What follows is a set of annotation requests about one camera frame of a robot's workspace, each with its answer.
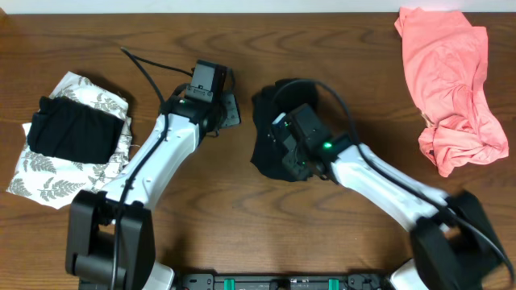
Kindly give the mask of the black polo shirt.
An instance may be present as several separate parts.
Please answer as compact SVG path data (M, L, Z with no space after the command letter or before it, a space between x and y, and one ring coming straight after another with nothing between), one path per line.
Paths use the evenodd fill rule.
M256 142L251 163L263 176L273 180L297 181L283 166L285 148L282 141L277 141L274 136L272 125L280 113L287 114L303 103L317 109L318 90L314 83L280 79L253 95L252 118L256 127Z

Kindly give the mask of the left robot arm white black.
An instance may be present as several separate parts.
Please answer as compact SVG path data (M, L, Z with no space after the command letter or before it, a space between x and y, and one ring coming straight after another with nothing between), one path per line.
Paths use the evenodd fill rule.
M198 60L190 77L160 99L156 125L129 164L99 192L74 197L65 270L80 289L172 288L174 270L156 261L152 212L204 137L241 122L230 68Z

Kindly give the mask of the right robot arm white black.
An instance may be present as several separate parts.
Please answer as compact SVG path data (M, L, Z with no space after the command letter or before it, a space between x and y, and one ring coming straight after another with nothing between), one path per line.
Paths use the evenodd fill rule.
M334 136L303 104L271 124L285 149L284 166L299 180L316 175L366 197L410 235L411 259L393 272L392 289L480 289L505 265L515 271L478 199L451 196L412 179L357 141L355 131Z

